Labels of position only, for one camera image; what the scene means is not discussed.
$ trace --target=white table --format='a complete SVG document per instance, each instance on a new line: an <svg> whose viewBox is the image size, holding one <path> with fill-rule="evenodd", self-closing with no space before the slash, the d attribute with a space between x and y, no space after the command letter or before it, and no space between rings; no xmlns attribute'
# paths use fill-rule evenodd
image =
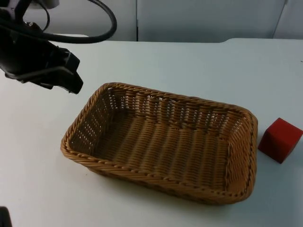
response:
<svg viewBox="0 0 303 227"><path fill-rule="evenodd" d="M253 194L219 207L104 178L59 149L90 95L110 81L243 106L258 118L259 138L278 117L302 129L303 41L61 46L81 59L79 95L0 73L0 205L14 227L303 226L303 140L282 165L259 152Z"/></svg>

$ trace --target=red block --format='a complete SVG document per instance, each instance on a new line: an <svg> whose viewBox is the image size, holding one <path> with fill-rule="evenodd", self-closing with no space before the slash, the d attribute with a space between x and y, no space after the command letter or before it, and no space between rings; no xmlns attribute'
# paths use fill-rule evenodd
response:
<svg viewBox="0 0 303 227"><path fill-rule="evenodd" d="M265 131L258 149L278 163L282 163L299 142L303 131L278 118Z"/></svg>

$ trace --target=rectangular basket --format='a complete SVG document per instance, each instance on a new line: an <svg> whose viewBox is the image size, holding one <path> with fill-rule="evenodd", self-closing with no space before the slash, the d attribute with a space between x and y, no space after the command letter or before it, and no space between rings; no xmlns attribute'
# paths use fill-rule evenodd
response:
<svg viewBox="0 0 303 227"><path fill-rule="evenodd" d="M90 170L178 197L249 197L258 121L248 110L122 83L100 87L67 130L63 154Z"/></svg>

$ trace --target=basket rim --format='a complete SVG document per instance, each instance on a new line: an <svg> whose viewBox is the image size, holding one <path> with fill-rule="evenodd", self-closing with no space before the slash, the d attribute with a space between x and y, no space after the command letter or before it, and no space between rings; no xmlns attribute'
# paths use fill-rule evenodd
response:
<svg viewBox="0 0 303 227"><path fill-rule="evenodd" d="M87 154L83 154L81 152L77 152L75 150L73 150L70 147L70 139L72 138L72 136L74 135L75 131L78 129L78 127L81 125L83 119L85 119L85 117L87 116L87 114L91 111L92 107L94 106L94 104L96 103L99 95L106 89L111 88L111 87L116 87L119 86L119 88L121 89L125 89L125 90L132 90L132 91L137 91L138 93L143 93L143 94L148 94L151 96L155 96L158 98L169 98L174 100L174 98L172 98L172 96L175 97L175 101L182 101L182 102L188 102L188 103L195 103L195 104L203 104L203 105L209 105L211 107L217 106L217 105L221 105L220 108L224 109L222 107L222 105L228 109L231 109L235 112L241 113L243 114L244 117L246 117L247 119L250 120L251 123L251 130L250 130L250 134L251 134L251 141L250 141L250 163L248 165L248 176L247 176L247 181L245 188L243 188L241 191L239 192L231 192L231 191L227 191L227 190L215 190L215 189L210 189L208 187L205 186L195 186L191 183L187 183L187 182L183 182L183 181L178 181L169 177L163 177L163 176L159 176L156 174L151 174L139 169L133 169L133 168L129 168L126 167L124 165L121 164L117 164L111 160L105 160L105 159L101 159L101 158L96 158ZM97 89L94 94L90 97L90 99L88 100L88 102L86 103L86 105L84 106L84 108L81 110L80 114L77 116L77 118L74 120L74 122L72 123L72 125L68 128L67 132L65 133L62 141L61 141L61 151L62 153L69 159L74 159L74 161L76 162L84 162L81 163L87 167L89 166L98 166L98 165L106 165L106 166L111 166L111 167L115 167L117 169L123 169L125 171L129 171L129 172L133 172L133 173L137 173L137 174L141 174L144 175L145 177L152 177L152 178L159 178L163 181L168 181L171 183L175 183L175 184L180 184L182 186L194 189L195 191L201 191L204 193L213 193L216 195L223 195L223 196L231 196L231 197L238 197L239 200L241 198L241 200L247 198L252 191L249 191L248 188L250 185L254 185L255 182L255 175L256 175L256 171L257 168L255 167L254 169L252 168L252 157L253 155L256 155L257 152L257 146L254 144L254 140L256 140L256 136L258 132L258 120L257 118L247 109L237 106L237 105L232 105L232 104L226 104L226 103L220 103L220 102L216 102L216 101L211 101L211 100L206 100L206 99L202 99L199 97L192 97L192 96L184 96L184 95L177 95L177 94L173 94L173 93L168 93L168 92L161 92L158 90L154 90L154 89L149 89L149 88L145 88L145 87L140 87L140 86L135 86L135 85L129 85L129 84L125 84L125 83L119 83L119 82L112 82L112 83L106 83L104 85L102 85L99 89Z"/></svg>

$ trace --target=black cable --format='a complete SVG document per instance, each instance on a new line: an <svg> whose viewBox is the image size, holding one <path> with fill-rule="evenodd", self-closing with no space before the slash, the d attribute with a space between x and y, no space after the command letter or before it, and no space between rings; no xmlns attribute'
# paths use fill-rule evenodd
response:
<svg viewBox="0 0 303 227"><path fill-rule="evenodd" d="M47 8L45 7L45 5L41 2L41 0L36 0L36 2L45 10L46 15L47 15L47 23L46 23L44 29L42 30L42 31L45 31L49 27L49 24L51 23L51 17L49 16L49 12L48 12Z"/></svg>
<svg viewBox="0 0 303 227"><path fill-rule="evenodd" d="M23 26L16 25L16 24L6 21L2 18L0 18L0 27L20 33L22 35L32 37L32 38L49 40L49 41L60 42L60 43L69 43L69 44L93 44L93 43L99 43L99 42L109 39L110 37L112 37L114 35L114 33L117 30L117 19L114 15L113 11L100 0L88 0L88 1L96 4L97 6L100 6L108 14L108 16L111 20L112 26L111 26L110 30L102 35L92 36L92 37L72 37L72 36L55 35L55 34L50 34L50 33L37 32L37 31L32 31L30 29L26 29Z"/></svg>

